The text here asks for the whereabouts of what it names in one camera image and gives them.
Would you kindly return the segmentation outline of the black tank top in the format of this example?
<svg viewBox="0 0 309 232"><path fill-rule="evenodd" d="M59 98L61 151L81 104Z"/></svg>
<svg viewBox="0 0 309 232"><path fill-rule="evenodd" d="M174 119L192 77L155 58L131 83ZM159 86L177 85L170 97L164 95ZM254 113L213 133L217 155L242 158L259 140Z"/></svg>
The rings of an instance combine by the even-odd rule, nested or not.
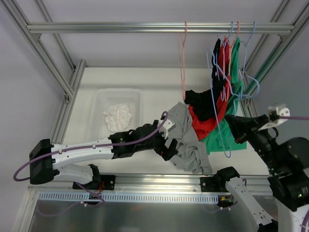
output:
<svg viewBox="0 0 309 232"><path fill-rule="evenodd" d="M219 68L215 65L219 61L219 53L221 49L221 40L217 39L214 46L213 54L211 58L212 68L212 87L204 92L196 93L193 90L185 91L184 102L193 108L194 114L199 121L207 121L208 119L215 117L217 110L217 101L220 98L226 80L223 75L220 74Z"/></svg>

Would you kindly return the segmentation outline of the blue hanger with black top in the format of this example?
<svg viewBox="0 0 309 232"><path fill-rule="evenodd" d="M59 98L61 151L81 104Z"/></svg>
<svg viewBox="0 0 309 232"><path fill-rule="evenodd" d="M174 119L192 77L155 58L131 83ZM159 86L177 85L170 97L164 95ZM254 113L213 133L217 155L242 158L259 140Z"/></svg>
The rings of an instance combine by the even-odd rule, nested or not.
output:
<svg viewBox="0 0 309 232"><path fill-rule="evenodd" d="M216 96L221 98L221 101L225 102L228 101L230 94L227 78L229 77L230 72L231 53L233 47L233 43L230 44L229 37L233 29L234 23L232 22L230 34L225 36L223 40L220 38L217 39L211 57L212 90Z"/></svg>

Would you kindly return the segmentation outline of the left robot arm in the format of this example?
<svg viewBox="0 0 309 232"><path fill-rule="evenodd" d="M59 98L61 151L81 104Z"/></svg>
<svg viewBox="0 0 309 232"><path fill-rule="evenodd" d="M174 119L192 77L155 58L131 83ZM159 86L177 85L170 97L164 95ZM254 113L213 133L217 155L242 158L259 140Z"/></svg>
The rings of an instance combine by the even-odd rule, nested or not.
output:
<svg viewBox="0 0 309 232"><path fill-rule="evenodd" d="M153 124L81 145L53 145L50 139L43 139L29 154L30 183L41 185L53 180L72 181L87 189L97 189L101 183L98 166L81 166L81 162L129 158L146 150L153 150L165 161L170 160L178 153L176 139L166 145L175 127L176 124L170 120L155 120Z"/></svg>

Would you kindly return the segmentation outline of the white tank top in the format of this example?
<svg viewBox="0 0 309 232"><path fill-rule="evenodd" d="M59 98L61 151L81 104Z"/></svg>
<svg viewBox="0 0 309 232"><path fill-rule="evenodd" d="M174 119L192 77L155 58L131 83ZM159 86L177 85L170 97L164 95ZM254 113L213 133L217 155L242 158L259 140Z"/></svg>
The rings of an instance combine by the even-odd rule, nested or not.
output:
<svg viewBox="0 0 309 232"><path fill-rule="evenodd" d="M116 104L109 106L103 114L105 115L105 123L109 131L124 131L130 124L132 114L126 104Z"/></svg>

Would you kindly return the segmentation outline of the pink wire hanger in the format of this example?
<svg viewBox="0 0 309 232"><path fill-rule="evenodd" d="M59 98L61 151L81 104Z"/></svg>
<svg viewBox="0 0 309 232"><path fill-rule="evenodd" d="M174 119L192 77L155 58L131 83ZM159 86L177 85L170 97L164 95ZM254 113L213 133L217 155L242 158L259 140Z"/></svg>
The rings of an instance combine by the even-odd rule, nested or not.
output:
<svg viewBox="0 0 309 232"><path fill-rule="evenodd" d="M185 100L185 43L188 31L188 24L184 22L184 36L179 34L178 37L178 52L179 52L179 61L180 61L180 75L181 75L181 87L182 87L182 99Z"/></svg>

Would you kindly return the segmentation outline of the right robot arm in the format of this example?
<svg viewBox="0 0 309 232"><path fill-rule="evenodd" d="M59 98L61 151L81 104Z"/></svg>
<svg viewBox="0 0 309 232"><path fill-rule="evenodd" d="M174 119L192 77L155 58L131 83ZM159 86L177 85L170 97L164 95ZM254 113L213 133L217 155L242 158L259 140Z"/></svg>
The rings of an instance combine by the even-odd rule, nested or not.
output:
<svg viewBox="0 0 309 232"><path fill-rule="evenodd" d="M256 232L307 232L309 230L309 141L292 138L282 144L268 133L275 118L226 115L225 119L238 144L248 142L268 167L268 182L276 200L278 220L270 216L247 190L239 173L232 166L217 171L214 182L228 191Z"/></svg>

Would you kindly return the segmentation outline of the grey tank top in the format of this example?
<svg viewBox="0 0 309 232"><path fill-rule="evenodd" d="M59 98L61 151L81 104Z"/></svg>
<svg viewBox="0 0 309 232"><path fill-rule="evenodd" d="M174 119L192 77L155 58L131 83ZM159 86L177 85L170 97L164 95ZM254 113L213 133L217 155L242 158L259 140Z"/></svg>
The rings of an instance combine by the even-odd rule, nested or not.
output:
<svg viewBox="0 0 309 232"><path fill-rule="evenodd" d="M193 174L212 174L206 145L197 138L188 107L181 102L177 103L168 111L168 119L176 123L176 127L169 132L166 146L169 146L172 139L176 139L178 150L178 154L170 161L178 170Z"/></svg>

